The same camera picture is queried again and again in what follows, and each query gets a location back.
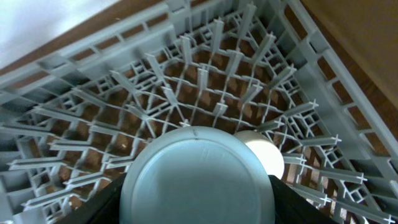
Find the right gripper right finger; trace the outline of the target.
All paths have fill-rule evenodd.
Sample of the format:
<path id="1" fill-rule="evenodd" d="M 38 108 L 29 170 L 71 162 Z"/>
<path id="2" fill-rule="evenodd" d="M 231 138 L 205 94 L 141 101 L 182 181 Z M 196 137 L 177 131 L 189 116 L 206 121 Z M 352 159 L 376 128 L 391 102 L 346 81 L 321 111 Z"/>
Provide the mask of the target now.
<path id="1" fill-rule="evenodd" d="M 274 175 L 269 175 L 278 224 L 337 224 Z"/>

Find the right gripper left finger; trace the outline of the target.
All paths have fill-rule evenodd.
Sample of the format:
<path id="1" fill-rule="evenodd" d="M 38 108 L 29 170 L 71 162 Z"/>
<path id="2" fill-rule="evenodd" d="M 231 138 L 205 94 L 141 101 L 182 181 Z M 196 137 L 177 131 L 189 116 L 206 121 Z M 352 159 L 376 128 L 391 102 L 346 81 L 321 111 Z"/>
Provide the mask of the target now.
<path id="1" fill-rule="evenodd" d="M 121 174 L 57 224 L 119 224 L 121 191 L 125 178 L 126 174 Z"/>

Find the white cup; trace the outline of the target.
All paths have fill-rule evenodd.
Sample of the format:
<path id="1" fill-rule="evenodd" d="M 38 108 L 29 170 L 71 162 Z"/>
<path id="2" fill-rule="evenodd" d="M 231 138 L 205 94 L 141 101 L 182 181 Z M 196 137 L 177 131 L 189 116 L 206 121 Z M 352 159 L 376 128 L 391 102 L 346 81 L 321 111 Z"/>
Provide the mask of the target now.
<path id="1" fill-rule="evenodd" d="M 234 137 L 245 143 L 256 155 L 268 175 L 282 179 L 285 171 L 284 158 L 273 142 L 263 134 L 250 130 L 237 132 Z"/>

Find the light blue cup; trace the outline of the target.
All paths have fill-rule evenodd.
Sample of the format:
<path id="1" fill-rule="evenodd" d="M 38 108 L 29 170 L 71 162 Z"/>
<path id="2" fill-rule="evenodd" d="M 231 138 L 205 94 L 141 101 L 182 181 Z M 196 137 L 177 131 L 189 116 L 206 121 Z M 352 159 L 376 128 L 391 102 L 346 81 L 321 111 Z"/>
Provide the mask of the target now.
<path id="1" fill-rule="evenodd" d="M 119 221 L 274 223 L 274 194 L 242 141 L 215 128 L 179 128 L 152 140 L 132 162 Z"/>

